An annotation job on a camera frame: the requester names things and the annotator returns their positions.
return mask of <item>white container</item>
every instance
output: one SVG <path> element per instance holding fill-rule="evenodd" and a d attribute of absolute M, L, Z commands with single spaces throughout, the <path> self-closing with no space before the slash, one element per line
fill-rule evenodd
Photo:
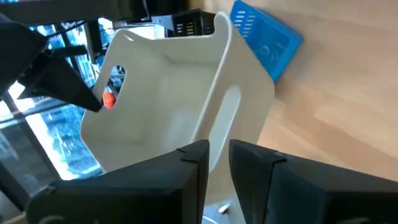
<path fill-rule="evenodd" d="M 98 99 L 111 69 L 126 78 L 115 106 L 86 111 L 81 138 L 105 172 L 210 140 L 206 203 L 229 198 L 228 141 L 257 143 L 274 84 L 229 17 L 209 36 L 149 40 L 120 30 L 93 89 Z"/>

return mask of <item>wooden table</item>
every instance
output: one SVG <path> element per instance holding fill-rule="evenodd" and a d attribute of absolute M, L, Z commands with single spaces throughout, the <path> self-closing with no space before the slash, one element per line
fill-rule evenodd
<path fill-rule="evenodd" d="M 230 12 L 233 0 L 191 0 Z M 398 180 L 398 1 L 246 0 L 304 44 L 276 84 L 259 144 Z"/>

